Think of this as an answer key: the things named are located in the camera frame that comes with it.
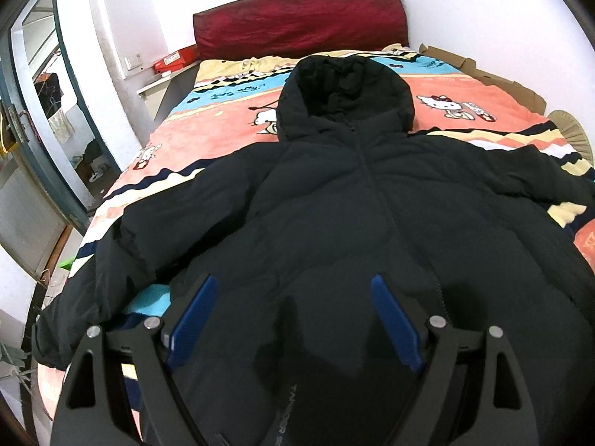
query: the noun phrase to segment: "jacket hood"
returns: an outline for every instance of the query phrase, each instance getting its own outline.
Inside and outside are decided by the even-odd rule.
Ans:
[[[289,75],[277,105],[280,141],[357,129],[374,138],[409,132],[415,111],[409,85],[379,62],[313,55]]]

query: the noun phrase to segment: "blue gripper pad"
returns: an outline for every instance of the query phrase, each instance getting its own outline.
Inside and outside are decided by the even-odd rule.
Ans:
[[[190,357],[192,349],[213,311],[217,297],[218,282],[214,277],[209,276],[170,335],[167,345],[169,353],[165,359],[165,365],[170,371],[184,365]]]
[[[399,360],[419,374],[423,371],[425,362],[419,353],[419,336],[413,324],[380,275],[372,279],[371,292],[374,307],[389,334]]]

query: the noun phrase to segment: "white cloth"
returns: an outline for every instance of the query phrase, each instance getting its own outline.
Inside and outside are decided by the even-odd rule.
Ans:
[[[74,134],[74,127],[62,109],[58,109],[48,122],[60,144],[64,144]]]

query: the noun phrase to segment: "doorway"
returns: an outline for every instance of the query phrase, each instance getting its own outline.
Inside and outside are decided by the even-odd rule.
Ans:
[[[11,29],[11,43],[26,117],[35,139],[85,211],[96,209],[120,171],[112,164],[60,41],[55,0],[31,0]]]

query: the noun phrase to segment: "woven fan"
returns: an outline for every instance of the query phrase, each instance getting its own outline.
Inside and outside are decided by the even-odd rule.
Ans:
[[[554,110],[547,118],[556,124],[568,144],[572,145],[592,166],[593,151],[591,150],[591,144],[589,144],[587,134],[585,134],[579,121],[565,110]]]

